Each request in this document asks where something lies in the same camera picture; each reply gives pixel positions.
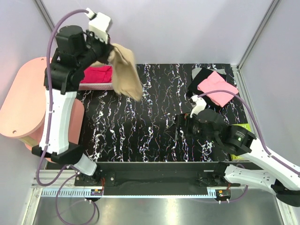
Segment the beige t shirt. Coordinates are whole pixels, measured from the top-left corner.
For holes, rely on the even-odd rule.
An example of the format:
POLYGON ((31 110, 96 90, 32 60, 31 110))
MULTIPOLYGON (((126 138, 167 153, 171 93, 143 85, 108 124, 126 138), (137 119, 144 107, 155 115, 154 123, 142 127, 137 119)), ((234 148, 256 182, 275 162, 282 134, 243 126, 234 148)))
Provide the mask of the beige t shirt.
POLYGON ((118 95, 140 101, 143 95, 143 87, 136 69, 133 52, 113 43, 108 61, 112 65, 113 90, 118 95))

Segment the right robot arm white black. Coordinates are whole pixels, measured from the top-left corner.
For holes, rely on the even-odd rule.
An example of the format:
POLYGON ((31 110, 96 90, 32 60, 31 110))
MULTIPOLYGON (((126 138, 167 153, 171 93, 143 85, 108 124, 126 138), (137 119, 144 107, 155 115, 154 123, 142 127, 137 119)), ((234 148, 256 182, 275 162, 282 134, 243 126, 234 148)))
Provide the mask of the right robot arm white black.
POLYGON ((262 140, 247 129, 228 125, 222 116, 211 109, 198 115, 175 115, 173 124, 166 130, 174 140, 208 138, 217 150, 242 156, 261 170, 250 170, 219 162, 216 169, 200 181, 208 186, 242 184, 262 189, 280 201, 294 207, 300 205, 300 168, 263 146, 262 140))

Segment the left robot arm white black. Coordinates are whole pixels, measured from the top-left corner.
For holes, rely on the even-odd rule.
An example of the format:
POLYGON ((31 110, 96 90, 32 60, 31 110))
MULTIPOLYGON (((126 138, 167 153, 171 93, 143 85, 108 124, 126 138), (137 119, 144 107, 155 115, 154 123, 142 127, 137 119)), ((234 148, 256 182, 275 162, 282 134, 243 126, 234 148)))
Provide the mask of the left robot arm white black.
POLYGON ((56 35, 57 49, 45 70, 46 114, 42 139, 32 154, 50 158, 60 165, 72 165, 85 174, 92 186, 101 181, 97 165, 83 147, 68 140, 71 111, 84 71, 99 59, 107 60, 112 46, 106 28, 89 26, 83 31, 71 25, 56 35))

